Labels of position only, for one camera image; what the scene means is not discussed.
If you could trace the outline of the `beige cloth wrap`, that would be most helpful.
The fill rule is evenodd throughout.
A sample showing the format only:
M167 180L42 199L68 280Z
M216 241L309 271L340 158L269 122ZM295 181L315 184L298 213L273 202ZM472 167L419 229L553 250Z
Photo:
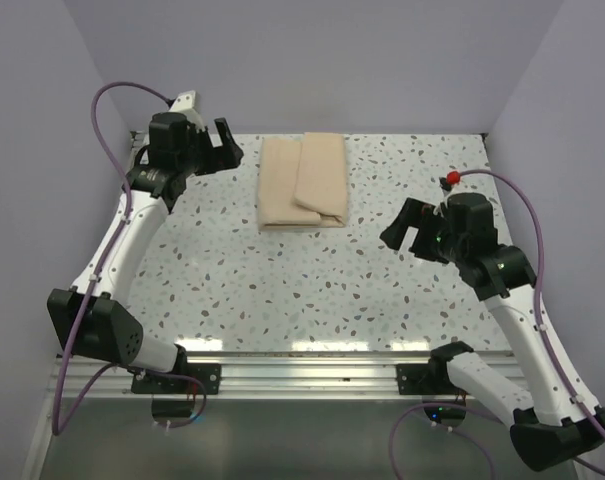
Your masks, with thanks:
M257 189L258 228L343 228L348 220L344 136L307 132L300 140L263 141Z

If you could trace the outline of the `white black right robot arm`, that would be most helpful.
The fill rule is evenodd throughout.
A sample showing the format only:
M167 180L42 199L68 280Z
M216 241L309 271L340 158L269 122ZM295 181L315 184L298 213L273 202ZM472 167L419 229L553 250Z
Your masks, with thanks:
M517 454L533 471L599 447L605 407L581 381L551 322L535 307L533 268L519 248L499 242L490 201L479 193L452 194L438 206L409 198L380 238L399 250L411 228L417 233L410 252L455 265L496 320L527 382L518 387L456 341L431 351L424 393L462 390L477 398L507 427Z

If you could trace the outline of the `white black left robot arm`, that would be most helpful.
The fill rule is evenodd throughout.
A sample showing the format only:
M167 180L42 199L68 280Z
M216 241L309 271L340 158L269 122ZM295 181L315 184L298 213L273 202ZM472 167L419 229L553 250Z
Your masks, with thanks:
M155 114L148 141L126 175L116 214L98 250L70 288L53 290L47 300L65 353L128 368L147 369L167 392L183 390L189 367L179 348L145 334L125 305L151 240L185 192L190 176L240 166L243 152L228 123L215 121L221 143L185 114Z

